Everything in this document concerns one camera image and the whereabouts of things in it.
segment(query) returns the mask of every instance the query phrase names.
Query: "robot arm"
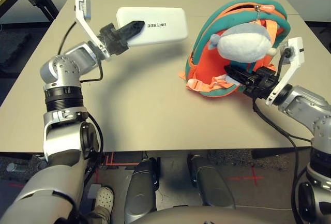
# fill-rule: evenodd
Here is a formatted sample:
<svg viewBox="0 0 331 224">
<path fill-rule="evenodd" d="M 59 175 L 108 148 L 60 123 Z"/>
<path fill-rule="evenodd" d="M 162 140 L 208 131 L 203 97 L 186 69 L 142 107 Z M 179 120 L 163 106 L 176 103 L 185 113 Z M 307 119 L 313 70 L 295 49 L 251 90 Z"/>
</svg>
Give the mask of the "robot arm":
<svg viewBox="0 0 331 224">
<path fill-rule="evenodd" d="M 86 121 L 80 76 L 110 55 L 126 51 L 127 40 L 144 26 L 133 21 L 115 30 L 109 24 L 96 36 L 85 22 L 91 16 L 88 2 L 76 0 L 75 9 L 77 22 L 92 42 L 51 58 L 40 70 L 46 83 L 43 150 L 48 167 L 28 181 L 0 223 L 76 223 L 81 218 L 78 206 L 87 162 L 100 145 L 94 125 Z"/>
<path fill-rule="evenodd" d="M 280 82 L 275 72 L 266 67 L 252 73 L 234 66 L 225 66 L 225 70 L 245 85 L 244 94 L 253 99 L 266 99 L 268 106 L 278 106 L 280 112 L 306 126 L 313 134 L 306 173 L 309 182 L 299 186 L 299 213 L 310 223 L 331 223 L 331 105 L 305 88 L 287 84 L 304 62 L 302 39 L 289 39 L 284 52 L 291 66 Z"/>
</svg>

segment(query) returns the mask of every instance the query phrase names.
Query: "beige table surface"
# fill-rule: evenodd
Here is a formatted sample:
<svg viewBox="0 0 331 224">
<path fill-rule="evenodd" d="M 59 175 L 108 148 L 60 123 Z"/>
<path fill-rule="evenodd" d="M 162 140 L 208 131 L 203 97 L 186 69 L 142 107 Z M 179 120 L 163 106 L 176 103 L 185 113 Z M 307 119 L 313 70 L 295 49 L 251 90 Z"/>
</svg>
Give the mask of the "beige table surface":
<svg viewBox="0 0 331 224">
<path fill-rule="evenodd" d="M 264 123 L 242 94 L 206 99 L 185 88 L 177 73 L 184 69 L 196 36 L 207 18 L 231 0 L 92 0 L 90 26 L 95 32 L 116 22 L 123 6 L 182 7 L 189 37 L 181 42 L 134 47 L 104 62 L 104 80 L 83 85 L 84 105 L 101 126 L 105 151 L 208 148 L 287 147 L 289 142 Z M 289 38 L 302 36 L 306 62 L 290 83 L 331 100 L 331 56 L 286 0 L 277 0 L 289 14 Z M 1 151 L 42 152 L 42 115 L 46 111 L 39 69 L 56 54 L 74 21 L 74 0 L 68 0 L 0 107 Z M 87 36 L 79 26 L 65 49 Z M 98 77 L 98 70 L 84 78 Z M 262 110 L 294 135 L 311 137 L 305 127 L 277 111 Z M 307 145 L 298 141 L 298 145 Z"/>
</svg>

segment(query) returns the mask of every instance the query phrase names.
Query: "orange backpack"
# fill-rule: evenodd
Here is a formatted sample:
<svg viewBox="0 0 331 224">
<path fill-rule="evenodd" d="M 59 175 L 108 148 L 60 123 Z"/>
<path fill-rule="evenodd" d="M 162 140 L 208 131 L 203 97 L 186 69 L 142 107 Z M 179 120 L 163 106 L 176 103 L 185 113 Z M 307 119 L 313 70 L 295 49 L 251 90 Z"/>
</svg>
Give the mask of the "orange backpack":
<svg viewBox="0 0 331 224">
<path fill-rule="evenodd" d="M 225 65 L 236 65 L 248 72 L 272 66 L 270 55 L 247 64 L 230 61 L 220 56 L 217 49 L 208 49 L 212 34 L 221 35 L 232 26 L 249 22 L 256 22 L 267 29 L 273 48 L 278 47 L 291 29 L 284 8 L 273 0 L 236 0 L 224 5 L 204 24 L 187 60 L 185 74 L 181 77 L 188 82 L 189 89 L 208 97 L 226 96 L 236 91 L 239 85 L 227 83 L 220 76 L 226 74 Z"/>
</svg>

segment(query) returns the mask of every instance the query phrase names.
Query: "white plush toy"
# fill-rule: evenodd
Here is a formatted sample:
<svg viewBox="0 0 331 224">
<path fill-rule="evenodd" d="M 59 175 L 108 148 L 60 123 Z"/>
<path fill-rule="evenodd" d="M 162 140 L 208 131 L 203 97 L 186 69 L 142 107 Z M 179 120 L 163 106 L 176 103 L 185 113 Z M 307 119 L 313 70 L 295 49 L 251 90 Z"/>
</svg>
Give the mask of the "white plush toy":
<svg viewBox="0 0 331 224">
<path fill-rule="evenodd" d="M 216 47 L 223 58 L 240 63 L 254 63 L 277 53 L 266 28 L 255 23 L 233 26 L 221 36 L 213 34 L 208 49 Z"/>
</svg>

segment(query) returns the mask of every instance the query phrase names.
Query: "zipper pull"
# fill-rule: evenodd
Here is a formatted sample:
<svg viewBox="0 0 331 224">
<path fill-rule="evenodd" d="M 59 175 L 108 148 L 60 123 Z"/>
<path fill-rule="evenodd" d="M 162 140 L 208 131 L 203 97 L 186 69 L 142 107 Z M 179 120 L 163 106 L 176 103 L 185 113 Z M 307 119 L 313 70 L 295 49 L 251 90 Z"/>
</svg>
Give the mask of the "zipper pull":
<svg viewBox="0 0 331 224">
<path fill-rule="evenodd" d="M 260 11 L 271 13 L 275 10 L 274 5 L 261 5 L 260 6 Z"/>
<path fill-rule="evenodd" d="M 260 18 L 261 6 L 260 5 L 255 5 L 254 6 L 254 9 L 257 12 L 257 18 L 255 19 L 255 23 L 257 23 L 258 22 L 258 19 Z"/>
</svg>

